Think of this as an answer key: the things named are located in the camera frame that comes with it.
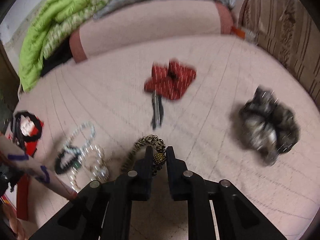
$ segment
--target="green blanket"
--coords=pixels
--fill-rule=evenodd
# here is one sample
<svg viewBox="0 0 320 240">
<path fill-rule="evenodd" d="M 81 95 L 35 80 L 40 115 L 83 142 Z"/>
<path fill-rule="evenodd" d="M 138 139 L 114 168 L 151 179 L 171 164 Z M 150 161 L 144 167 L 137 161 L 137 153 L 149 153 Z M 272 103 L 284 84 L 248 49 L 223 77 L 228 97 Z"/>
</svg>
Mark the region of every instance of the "green blanket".
<svg viewBox="0 0 320 240">
<path fill-rule="evenodd" d="M 46 0 L 29 27 L 20 52 L 19 77 L 24 91 L 36 85 L 43 59 L 108 1 Z"/>
</svg>

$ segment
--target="silver screw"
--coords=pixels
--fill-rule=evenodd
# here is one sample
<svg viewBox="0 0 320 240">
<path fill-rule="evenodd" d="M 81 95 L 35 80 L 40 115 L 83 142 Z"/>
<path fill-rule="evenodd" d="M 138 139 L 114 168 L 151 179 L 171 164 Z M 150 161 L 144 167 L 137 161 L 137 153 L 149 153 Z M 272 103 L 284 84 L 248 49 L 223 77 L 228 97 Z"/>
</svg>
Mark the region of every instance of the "silver screw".
<svg viewBox="0 0 320 240">
<path fill-rule="evenodd" d="M 97 180 L 94 180 L 94 181 L 90 182 L 90 187 L 91 188 L 97 188 L 99 186 L 100 186 L 100 182 L 97 181 Z"/>
<path fill-rule="evenodd" d="M 229 186 L 231 185 L 231 182 L 230 182 L 229 180 L 227 180 L 227 179 L 223 179 L 223 180 L 221 181 L 221 185 L 222 185 L 223 187 L 229 187 Z"/>
<path fill-rule="evenodd" d="M 136 171 L 129 171 L 128 172 L 128 176 L 129 177 L 135 177 L 135 176 L 137 176 L 138 175 L 138 173 L 136 172 Z"/>
<path fill-rule="evenodd" d="M 185 176 L 185 177 L 191 177 L 192 175 L 193 175 L 192 171 L 184 171 L 183 172 L 183 176 Z"/>
</svg>

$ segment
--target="leopard print bracelet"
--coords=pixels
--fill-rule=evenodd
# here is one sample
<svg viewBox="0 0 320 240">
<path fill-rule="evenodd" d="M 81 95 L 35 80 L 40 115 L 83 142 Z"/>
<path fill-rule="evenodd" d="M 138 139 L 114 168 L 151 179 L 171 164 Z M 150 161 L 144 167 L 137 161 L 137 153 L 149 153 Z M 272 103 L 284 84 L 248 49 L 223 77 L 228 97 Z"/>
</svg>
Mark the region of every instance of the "leopard print bracelet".
<svg viewBox="0 0 320 240">
<path fill-rule="evenodd" d="M 135 162 L 137 152 L 144 146 L 152 146 L 156 153 L 153 155 L 152 174 L 156 175 L 157 171 L 162 169 L 162 165 L 165 164 L 165 144 L 162 139 L 159 139 L 156 135 L 148 135 L 139 139 L 128 154 L 125 163 L 121 167 L 121 173 L 129 171 Z"/>
</svg>

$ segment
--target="light blue beaded bracelet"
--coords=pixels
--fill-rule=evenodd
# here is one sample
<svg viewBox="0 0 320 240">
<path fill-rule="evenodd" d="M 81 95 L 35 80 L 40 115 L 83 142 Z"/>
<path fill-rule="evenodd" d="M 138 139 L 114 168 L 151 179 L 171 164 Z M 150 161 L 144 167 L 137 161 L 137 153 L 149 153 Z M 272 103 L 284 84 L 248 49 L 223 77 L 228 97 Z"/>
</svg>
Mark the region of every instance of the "light blue beaded bracelet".
<svg viewBox="0 0 320 240">
<path fill-rule="evenodd" d="M 71 143 L 73 142 L 74 138 L 84 129 L 86 129 L 87 127 L 91 128 L 91 134 L 90 134 L 90 138 L 87 139 L 87 141 L 85 142 L 85 144 L 82 147 L 71 147 Z M 92 140 L 95 138 L 96 136 L 96 130 L 94 128 L 94 125 L 91 122 L 84 122 L 82 123 L 76 130 L 73 131 L 73 133 L 71 134 L 70 138 L 65 142 L 65 144 L 63 145 L 63 149 L 70 154 L 74 154 L 74 155 L 80 155 L 82 152 L 84 152 L 85 148 L 89 147 L 89 145 L 91 145 Z"/>
</svg>

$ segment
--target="lime green cloth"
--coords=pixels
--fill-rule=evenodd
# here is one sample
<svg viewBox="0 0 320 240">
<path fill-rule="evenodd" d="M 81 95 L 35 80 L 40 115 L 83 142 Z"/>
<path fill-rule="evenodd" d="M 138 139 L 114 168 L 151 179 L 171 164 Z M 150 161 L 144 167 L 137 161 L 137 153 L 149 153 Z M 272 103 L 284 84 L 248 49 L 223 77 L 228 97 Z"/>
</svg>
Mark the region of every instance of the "lime green cloth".
<svg viewBox="0 0 320 240">
<path fill-rule="evenodd" d="M 48 58 L 84 21 L 109 0 L 46 0 L 32 21 L 20 52 L 19 77 L 24 91 L 37 83 Z"/>
</svg>

